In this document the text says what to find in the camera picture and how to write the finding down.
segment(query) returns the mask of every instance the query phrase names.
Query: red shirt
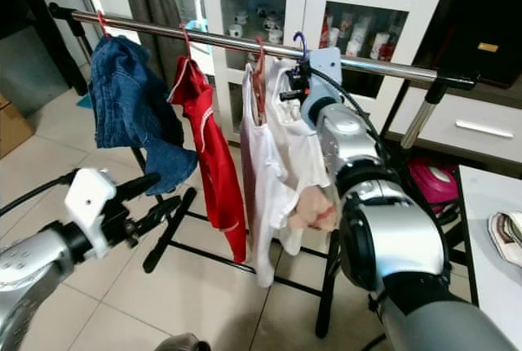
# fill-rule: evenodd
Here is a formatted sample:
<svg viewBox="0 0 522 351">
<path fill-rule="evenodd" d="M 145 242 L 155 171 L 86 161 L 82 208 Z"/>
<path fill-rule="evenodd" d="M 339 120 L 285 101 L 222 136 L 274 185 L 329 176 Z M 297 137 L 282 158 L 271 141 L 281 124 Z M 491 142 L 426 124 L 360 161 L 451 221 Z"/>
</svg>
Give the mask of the red shirt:
<svg viewBox="0 0 522 351">
<path fill-rule="evenodd" d="M 181 104 L 184 116 L 190 121 L 209 221 L 225 233 L 234 261 L 241 263 L 246 259 L 243 199 L 227 142 L 214 120 L 213 90 L 195 61 L 179 58 L 168 100 Z"/>
</svg>

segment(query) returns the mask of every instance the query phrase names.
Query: glass cabinet door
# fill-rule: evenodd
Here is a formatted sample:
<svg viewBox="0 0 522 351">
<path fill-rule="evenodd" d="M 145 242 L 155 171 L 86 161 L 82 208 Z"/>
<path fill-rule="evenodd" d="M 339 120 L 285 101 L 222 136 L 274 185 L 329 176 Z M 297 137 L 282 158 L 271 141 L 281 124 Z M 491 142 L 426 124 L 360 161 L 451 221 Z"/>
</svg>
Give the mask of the glass cabinet door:
<svg viewBox="0 0 522 351">
<path fill-rule="evenodd" d="M 205 0 L 211 33 L 265 43 L 295 45 L 302 30 L 306 0 Z M 213 48 L 219 112 L 225 137 L 238 141 L 242 116 L 241 82 L 246 63 L 257 56 L 245 51 Z"/>
<path fill-rule="evenodd" d="M 231 37 L 283 43 L 286 0 L 221 0 L 223 31 Z M 227 67 L 245 69 L 253 54 L 226 50 Z"/>
<path fill-rule="evenodd" d="M 338 47 L 341 55 L 391 61 L 408 12 L 326 2 L 319 47 Z M 343 85 L 359 96 L 376 98 L 383 76 L 343 70 Z"/>
<path fill-rule="evenodd" d="M 314 0 L 305 12 L 311 48 L 338 47 L 342 56 L 411 64 L 438 0 Z M 343 69 L 343 87 L 380 130 L 401 79 Z"/>
</svg>

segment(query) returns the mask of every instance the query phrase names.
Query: cabinet handle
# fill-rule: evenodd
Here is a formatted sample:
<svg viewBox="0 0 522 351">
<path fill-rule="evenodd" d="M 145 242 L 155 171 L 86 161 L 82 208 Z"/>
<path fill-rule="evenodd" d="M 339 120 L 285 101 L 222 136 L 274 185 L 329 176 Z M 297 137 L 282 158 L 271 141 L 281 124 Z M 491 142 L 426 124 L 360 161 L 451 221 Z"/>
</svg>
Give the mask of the cabinet handle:
<svg viewBox="0 0 522 351">
<path fill-rule="evenodd" d="M 457 121 L 455 121 L 455 125 L 459 128 L 469 129 L 470 131 L 488 133 L 493 136 L 505 137 L 506 139 L 513 139 L 513 136 L 514 136 L 509 131 L 503 131 L 502 129 L 492 128 L 492 127 L 485 127 L 484 125 L 475 124 L 473 122 L 457 120 Z"/>
</svg>

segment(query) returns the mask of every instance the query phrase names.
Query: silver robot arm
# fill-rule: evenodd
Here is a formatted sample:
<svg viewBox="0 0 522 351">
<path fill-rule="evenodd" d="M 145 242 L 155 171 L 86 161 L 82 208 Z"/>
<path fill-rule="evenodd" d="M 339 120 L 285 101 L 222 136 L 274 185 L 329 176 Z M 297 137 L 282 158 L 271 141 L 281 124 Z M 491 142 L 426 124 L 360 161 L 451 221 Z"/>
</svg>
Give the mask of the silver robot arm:
<svg viewBox="0 0 522 351">
<path fill-rule="evenodd" d="M 313 69 L 340 82 L 340 73 L 328 72 L 339 67 L 337 61 L 326 49 L 310 56 Z M 442 232 L 401 188 L 363 118 L 331 84 L 314 75 L 310 82 L 313 97 L 303 102 L 302 113 L 317 129 L 343 205 L 341 268 L 351 282 L 377 295 L 374 308 L 393 348 L 515 351 L 483 312 L 449 292 Z"/>
<path fill-rule="evenodd" d="M 159 181 L 146 175 L 116 186 L 105 171 L 80 169 L 65 199 L 73 222 L 56 221 L 0 251 L 0 351 L 16 351 L 33 315 L 76 264 L 103 258 L 123 241 L 130 247 L 180 202 L 166 199 L 134 222 L 122 202 Z"/>
</svg>

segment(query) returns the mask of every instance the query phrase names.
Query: cardboard box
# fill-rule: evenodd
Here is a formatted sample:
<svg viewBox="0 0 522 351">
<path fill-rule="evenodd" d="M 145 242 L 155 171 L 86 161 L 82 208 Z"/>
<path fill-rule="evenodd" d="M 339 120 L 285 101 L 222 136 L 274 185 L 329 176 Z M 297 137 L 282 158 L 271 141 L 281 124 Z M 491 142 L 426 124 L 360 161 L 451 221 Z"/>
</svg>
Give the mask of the cardboard box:
<svg viewBox="0 0 522 351">
<path fill-rule="evenodd" d="M 24 143 L 33 133 L 24 116 L 0 94 L 0 158 Z"/>
</svg>

